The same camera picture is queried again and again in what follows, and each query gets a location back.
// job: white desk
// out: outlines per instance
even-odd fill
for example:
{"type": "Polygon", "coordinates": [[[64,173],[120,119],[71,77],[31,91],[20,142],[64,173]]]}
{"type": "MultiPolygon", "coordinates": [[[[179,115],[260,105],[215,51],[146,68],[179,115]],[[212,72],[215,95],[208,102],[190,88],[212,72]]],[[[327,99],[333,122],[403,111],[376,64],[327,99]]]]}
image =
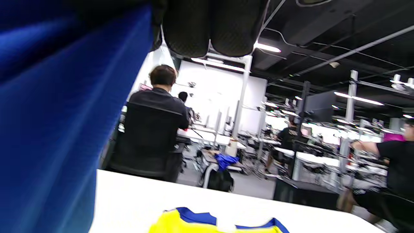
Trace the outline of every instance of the white desk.
{"type": "Polygon", "coordinates": [[[343,212],[102,170],[97,172],[95,214],[89,233],[146,233],[164,210],[182,206],[195,213],[210,212],[217,218],[231,216],[242,226],[260,226],[275,217],[290,233],[383,233],[343,212]]]}
{"type": "Polygon", "coordinates": [[[194,128],[195,130],[199,130],[199,131],[203,131],[203,132],[208,132],[208,133],[216,133],[216,131],[215,131],[215,130],[213,130],[213,129],[208,129],[208,128],[205,128],[205,127],[200,126],[200,125],[193,125],[193,128],[194,128]]]}
{"type": "MultiPolygon", "coordinates": [[[[199,133],[202,136],[202,138],[199,135],[197,135],[192,129],[188,129],[187,131],[179,129],[177,131],[177,135],[181,137],[189,138],[189,139],[196,139],[196,140],[201,140],[201,141],[204,140],[205,142],[208,142],[208,143],[214,142],[213,133],[203,132],[199,130],[195,130],[195,131],[199,133]]],[[[227,137],[224,135],[217,135],[216,142],[219,145],[227,146],[230,143],[230,137],[227,137]]],[[[237,143],[237,148],[242,149],[242,150],[246,149],[246,147],[243,146],[243,144],[241,144],[240,142],[237,143]]]]}
{"type": "MultiPolygon", "coordinates": [[[[285,155],[289,157],[293,157],[294,152],[292,150],[282,149],[275,147],[275,150],[280,151],[284,153],[285,155]]],[[[327,157],[317,157],[308,153],[303,152],[297,152],[296,153],[296,161],[295,161],[295,168],[294,168],[294,174],[292,179],[298,180],[300,172],[302,171],[303,163],[316,163],[316,164],[325,164],[330,167],[339,167],[339,160],[334,158],[327,158],[327,157]]],[[[378,167],[371,167],[367,166],[367,168],[359,168],[356,165],[346,165],[346,168],[349,170],[358,170],[363,173],[368,174],[376,174],[376,175],[382,175],[387,176],[387,171],[378,167]]]]}

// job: blue cloth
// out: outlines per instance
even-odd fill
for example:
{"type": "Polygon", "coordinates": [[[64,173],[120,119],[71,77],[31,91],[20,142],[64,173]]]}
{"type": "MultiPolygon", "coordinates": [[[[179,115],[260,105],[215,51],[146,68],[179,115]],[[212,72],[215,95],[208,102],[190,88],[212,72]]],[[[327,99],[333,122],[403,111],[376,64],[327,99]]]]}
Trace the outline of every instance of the blue cloth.
{"type": "Polygon", "coordinates": [[[89,231],[99,153],[152,44],[149,5],[88,29],[65,3],[0,2],[0,232],[89,231]]]}
{"type": "Polygon", "coordinates": [[[214,156],[219,164],[219,171],[224,171],[228,166],[238,162],[238,157],[229,155],[217,154],[214,156]]]}

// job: floor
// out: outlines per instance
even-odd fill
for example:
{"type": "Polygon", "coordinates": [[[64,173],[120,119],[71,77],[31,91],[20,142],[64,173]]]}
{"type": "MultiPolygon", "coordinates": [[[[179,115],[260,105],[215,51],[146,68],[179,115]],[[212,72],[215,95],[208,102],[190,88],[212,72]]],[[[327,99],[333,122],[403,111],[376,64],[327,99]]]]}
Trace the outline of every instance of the floor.
{"type": "MultiPolygon", "coordinates": [[[[189,152],[185,151],[183,153],[184,158],[186,158],[187,167],[183,169],[184,172],[181,173],[178,177],[177,183],[190,186],[198,185],[198,179],[201,176],[201,172],[196,170],[196,167],[194,166],[192,161],[192,159],[195,157],[196,150],[196,148],[190,148],[189,152]]],[[[273,166],[270,171],[276,174],[277,168],[273,166]]],[[[232,172],[231,176],[234,179],[233,193],[269,200],[273,198],[273,191],[275,186],[274,179],[271,178],[269,180],[265,180],[262,178],[258,178],[254,174],[243,175],[238,172],[232,172]]],[[[315,175],[311,173],[304,173],[301,179],[303,181],[313,182],[315,180],[315,175]]],[[[356,185],[365,186],[366,183],[359,182],[356,185]]],[[[369,215],[369,213],[365,209],[358,206],[354,208],[352,213],[361,218],[367,218],[369,215]]],[[[377,226],[388,233],[393,233],[396,231],[392,224],[390,224],[387,221],[381,221],[377,226]]]]}

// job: person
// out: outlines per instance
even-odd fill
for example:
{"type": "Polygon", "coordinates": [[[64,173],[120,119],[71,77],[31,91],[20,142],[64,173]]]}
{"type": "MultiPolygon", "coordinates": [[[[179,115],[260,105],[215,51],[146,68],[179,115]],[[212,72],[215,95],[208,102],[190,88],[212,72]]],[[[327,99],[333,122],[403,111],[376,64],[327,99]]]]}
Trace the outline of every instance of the person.
{"type": "Polygon", "coordinates": [[[152,90],[135,92],[131,95],[129,102],[180,113],[182,117],[180,118],[179,128],[188,128],[187,108],[183,101],[169,93],[174,83],[176,83],[176,70],[168,65],[159,65],[149,74],[149,79],[153,87],[152,90]]]}
{"type": "MultiPolygon", "coordinates": [[[[387,141],[383,143],[355,141],[351,147],[379,156],[388,165],[386,187],[369,187],[365,189],[348,189],[338,199],[338,209],[351,213],[355,205],[366,208],[368,212],[381,211],[377,201],[378,193],[387,192],[403,198],[414,200],[414,119],[404,124],[406,141],[387,141]]],[[[381,219],[373,214],[367,219],[371,224],[381,219]]]]}
{"type": "MultiPolygon", "coordinates": [[[[293,141],[295,140],[295,137],[297,135],[298,133],[296,131],[295,117],[291,116],[289,117],[288,127],[284,128],[282,131],[278,133],[278,135],[276,136],[276,140],[281,141],[280,148],[293,150],[293,141]]],[[[271,156],[267,157],[265,169],[266,173],[269,173],[269,168],[273,163],[273,159],[281,161],[282,155],[280,155],[279,152],[276,150],[271,151],[271,156]]]]}
{"type": "MultiPolygon", "coordinates": [[[[181,101],[185,104],[185,102],[187,101],[187,98],[188,98],[188,93],[187,92],[180,92],[178,94],[178,98],[181,99],[181,101]]],[[[190,107],[187,107],[187,106],[186,106],[186,109],[187,109],[187,114],[188,114],[188,123],[189,123],[189,125],[192,125],[194,115],[195,115],[194,110],[190,107]]]]}

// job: computer monitor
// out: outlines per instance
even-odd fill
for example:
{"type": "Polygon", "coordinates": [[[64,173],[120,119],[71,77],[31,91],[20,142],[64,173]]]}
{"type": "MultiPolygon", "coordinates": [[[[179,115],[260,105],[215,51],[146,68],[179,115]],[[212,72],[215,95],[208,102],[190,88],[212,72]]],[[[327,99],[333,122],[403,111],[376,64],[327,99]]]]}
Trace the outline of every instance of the computer monitor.
{"type": "MultiPolygon", "coordinates": [[[[306,100],[305,112],[310,113],[312,122],[331,122],[334,109],[332,105],[336,102],[336,95],[333,91],[311,95],[306,100]]],[[[302,107],[303,101],[299,101],[298,110],[302,107]]]]}

